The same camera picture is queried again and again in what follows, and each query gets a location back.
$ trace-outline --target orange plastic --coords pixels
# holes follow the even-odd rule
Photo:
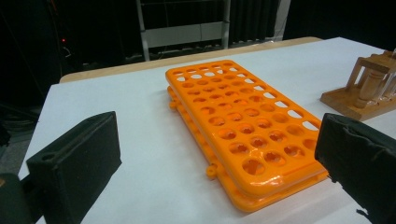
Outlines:
[[[320,120],[233,61],[166,72],[188,125],[233,204],[253,212],[327,176],[315,160]]]

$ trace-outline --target wooden table edge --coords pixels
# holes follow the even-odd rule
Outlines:
[[[241,47],[241,48],[215,50],[215,51],[210,51],[210,52],[205,52],[205,53],[185,55],[185,56],[161,59],[161,60],[150,61],[150,62],[131,63],[131,64],[125,64],[125,65],[120,65],[120,66],[115,66],[115,67],[108,67],[108,68],[95,69],[95,70],[90,70],[90,71],[68,74],[68,75],[63,76],[60,79],[60,83],[78,81],[78,80],[94,78],[94,77],[106,77],[106,76],[111,76],[111,75],[116,75],[116,74],[136,72],[136,71],[146,70],[146,69],[150,69],[150,68],[163,67],[163,66],[174,65],[174,64],[179,64],[179,63],[191,63],[191,62],[195,62],[195,61],[201,61],[201,60],[206,60],[206,59],[211,59],[211,58],[218,58],[218,57],[240,54],[240,53],[254,52],[254,51],[259,51],[259,50],[278,49],[278,48],[283,48],[283,47],[288,47],[288,46],[293,46],[293,45],[317,42],[320,40],[321,39],[319,39],[319,38],[316,38],[313,36],[308,36],[308,37],[296,38],[296,39],[291,39],[291,40],[283,40],[283,41],[279,41],[279,42],[265,42],[262,44],[256,44],[256,45],[251,45],[251,46],[246,46],[246,47]]]

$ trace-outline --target test tube rack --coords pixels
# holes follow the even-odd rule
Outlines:
[[[166,72],[184,119],[230,200],[257,211],[327,178],[315,160],[320,120],[233,61]]]
[[[396,109],[395,72],[396,58],[390,51],[359,57],[346,86],[322,93],[320,101],[360,121],[382,115]]]

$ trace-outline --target table surface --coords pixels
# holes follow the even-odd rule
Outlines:
[[[204,155],[180,115],[168,107],[168,69],[228,59],[317,118],[337,114],[319,101],[320,95],[345,86],[358,57],[383,50],[344,38],[312,40],[66,76],[49,91],[25,161],[82,120],[116,111],[122,165],[83,223],[369,223],[356,213],[359,205],[329,179],[255,213],[238,211],[219,181],[206,178]],[[395,138],[396,127],[388,122],[395,119],[393,111],[364,122]],[[24,162],[20,178],[28,174]]]

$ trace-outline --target wooden board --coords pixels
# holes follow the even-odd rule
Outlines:
[[[320,101],[344,116],[360,121],[371,119],[396,109],[396,99],[388,102],[381,101],[377,105],[367,105],[365,108],[357,108],[354,103],[359,96],[360,90],[355,85],[350,91],[345,91],[345,88],[327,91],[321,95]]]

